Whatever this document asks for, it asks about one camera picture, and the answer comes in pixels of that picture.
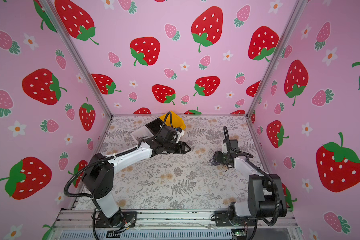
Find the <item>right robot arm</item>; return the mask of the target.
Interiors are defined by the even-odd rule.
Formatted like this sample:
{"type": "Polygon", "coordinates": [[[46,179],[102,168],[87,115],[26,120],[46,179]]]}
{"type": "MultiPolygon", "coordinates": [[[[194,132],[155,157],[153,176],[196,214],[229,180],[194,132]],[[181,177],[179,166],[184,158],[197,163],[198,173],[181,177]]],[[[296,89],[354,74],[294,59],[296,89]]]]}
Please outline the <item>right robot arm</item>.
{"type": "Polygon", "coordinates": [[[248,177],[248,196],[243,202],[230,203],[224,213],[215,213],[216,224],[240,226],[247,221],[263,221],[272,227],[287,214],[281,178],[265,172],[251,162],[254,157],[239,149],[238,141],[231,140],[228,128],[223,128],[222,150],[216,151],[212,165],[234,169],[248,177]]]}

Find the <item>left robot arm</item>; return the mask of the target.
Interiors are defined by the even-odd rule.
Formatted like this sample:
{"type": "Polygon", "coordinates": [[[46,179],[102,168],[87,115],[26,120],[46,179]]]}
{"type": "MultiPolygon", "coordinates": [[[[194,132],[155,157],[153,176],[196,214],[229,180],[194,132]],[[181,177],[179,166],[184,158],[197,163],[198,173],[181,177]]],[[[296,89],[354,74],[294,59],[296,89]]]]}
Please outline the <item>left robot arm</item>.
{"type": "Polygon", "coordinates": [[[123,213],[112,194],[114,176],[121,170],[157,155],[184,155],[191,148],[181,141],[186,125],[183,119],[168,112],[137,131],[132,137],[137,143],[134,147],[117,154],[96,154],[90,163],[69,179],[64,187],[64,195],[78,198],[87,197],[95,205],[112,227],[119,227],[123,213]]]}

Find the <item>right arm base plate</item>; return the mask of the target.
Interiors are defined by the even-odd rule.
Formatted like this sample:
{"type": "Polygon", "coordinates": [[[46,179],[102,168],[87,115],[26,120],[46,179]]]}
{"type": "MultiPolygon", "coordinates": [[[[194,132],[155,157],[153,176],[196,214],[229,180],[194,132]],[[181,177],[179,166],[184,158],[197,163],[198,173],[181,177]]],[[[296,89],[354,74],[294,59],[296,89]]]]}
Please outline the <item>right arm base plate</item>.
{"type": "Polygon", "coordinates": [[[254,227],[256,224],[254,219],[237,217],[228,210],[215,211],[210,220],[215,222],[217,227],[254,227]]]}

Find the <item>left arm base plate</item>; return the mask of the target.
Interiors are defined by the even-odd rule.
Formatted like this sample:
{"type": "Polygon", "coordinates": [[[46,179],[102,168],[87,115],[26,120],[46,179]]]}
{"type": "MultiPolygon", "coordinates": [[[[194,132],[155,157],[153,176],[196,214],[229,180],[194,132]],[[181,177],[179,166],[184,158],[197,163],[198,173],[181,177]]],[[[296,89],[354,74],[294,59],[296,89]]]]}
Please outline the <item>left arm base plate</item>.
{"type": "Polygon", "coordinates": [[[99,212],[96,217],[96,228],[133,228],[136,224],[138,212],[117,212],[114,216],[107,218],[103,212],[99,212]]]}

